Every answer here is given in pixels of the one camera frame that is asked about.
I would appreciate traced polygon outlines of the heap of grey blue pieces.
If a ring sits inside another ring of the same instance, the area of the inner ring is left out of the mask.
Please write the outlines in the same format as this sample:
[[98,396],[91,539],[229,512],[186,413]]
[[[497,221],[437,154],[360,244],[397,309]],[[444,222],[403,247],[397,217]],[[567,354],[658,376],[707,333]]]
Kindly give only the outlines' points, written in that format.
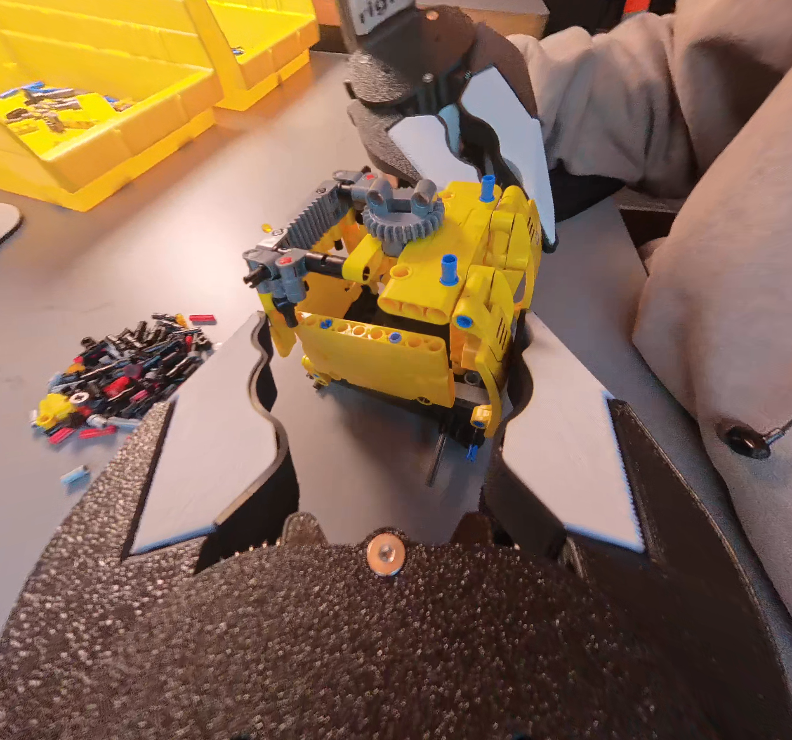
[[18,135],[45,129],[64,134],[113,121],[134,104],[129,98],[35,81],[1,93],[1,120]]

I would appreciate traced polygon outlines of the pile of small connector pins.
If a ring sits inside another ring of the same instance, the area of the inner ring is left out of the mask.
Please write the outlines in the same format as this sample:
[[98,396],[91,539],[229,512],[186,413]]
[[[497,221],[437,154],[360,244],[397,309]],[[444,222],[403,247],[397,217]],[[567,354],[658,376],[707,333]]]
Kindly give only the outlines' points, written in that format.
[[84,337],[78,355],[49,380],[46,395],[32,410],[32,431],[59,447],[79,440],[84,428],[115,425],[117,434],[136,429],[155,404],[172,399],[215,351],[205,331],[214,325],[193,326],[188,316],[153,313],[133,328]]

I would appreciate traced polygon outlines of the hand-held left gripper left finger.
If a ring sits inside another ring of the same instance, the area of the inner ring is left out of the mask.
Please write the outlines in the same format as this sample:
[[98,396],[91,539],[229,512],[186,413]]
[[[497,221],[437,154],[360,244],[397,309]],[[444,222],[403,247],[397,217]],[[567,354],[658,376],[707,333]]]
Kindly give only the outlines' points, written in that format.
[[177,391],[131,555],[218,532],[291,464],[274,399],[257,392],[259,377],[272,381],[269,341],[264,314],[253,313]]

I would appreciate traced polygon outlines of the person's beige sweatshirt torso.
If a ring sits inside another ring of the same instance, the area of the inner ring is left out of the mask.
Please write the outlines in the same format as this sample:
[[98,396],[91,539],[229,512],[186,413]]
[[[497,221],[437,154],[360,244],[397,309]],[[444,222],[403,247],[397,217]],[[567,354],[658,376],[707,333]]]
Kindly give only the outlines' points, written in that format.
[[752,546],[790,607],[790,431],[766,460],[732,452],[724,419],[790,419],[790,0],[681,0],[732,23],[727,101],[741,124],[653,257],[635,342],[696,418]]

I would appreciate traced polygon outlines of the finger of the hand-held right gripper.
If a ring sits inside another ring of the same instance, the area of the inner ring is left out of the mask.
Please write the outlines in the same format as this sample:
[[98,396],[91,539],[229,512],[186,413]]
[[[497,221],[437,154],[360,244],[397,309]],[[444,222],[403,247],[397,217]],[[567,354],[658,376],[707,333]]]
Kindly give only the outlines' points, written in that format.
[[480,183],[476,167],[450,149],[448,129],[439,116],[403,118],[387,134],[419,178],[434,182],[436,188],[445,189],[454,181]]
[[493,133],[497,146],[492,161],[500,161],[537,206],[542,249],[558,246],[554,200],[540,122],[520,101],[498,68],[490,66],[471,77],[460,98],[462,110]]

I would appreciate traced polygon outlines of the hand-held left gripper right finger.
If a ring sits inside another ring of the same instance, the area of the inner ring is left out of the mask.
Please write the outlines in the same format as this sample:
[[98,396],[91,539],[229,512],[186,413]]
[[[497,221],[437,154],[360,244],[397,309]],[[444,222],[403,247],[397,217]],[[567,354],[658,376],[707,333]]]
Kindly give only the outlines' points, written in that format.
[[565,531],[644,553],[613,395],[534,312],[525,322],[532,391],[506,426],[504,464]]

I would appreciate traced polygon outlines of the yellow toy robot model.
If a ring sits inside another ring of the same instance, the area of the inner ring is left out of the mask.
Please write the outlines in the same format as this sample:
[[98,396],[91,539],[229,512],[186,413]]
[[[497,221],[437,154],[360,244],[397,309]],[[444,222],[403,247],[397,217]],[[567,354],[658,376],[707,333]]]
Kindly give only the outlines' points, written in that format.
[[434,418],[474,462],[503,417],[517,327],[545,244],[542,202],[492,175],[395,188],[365,168],[319,184],[243,253],[272,342],[318,389],[343,384]]

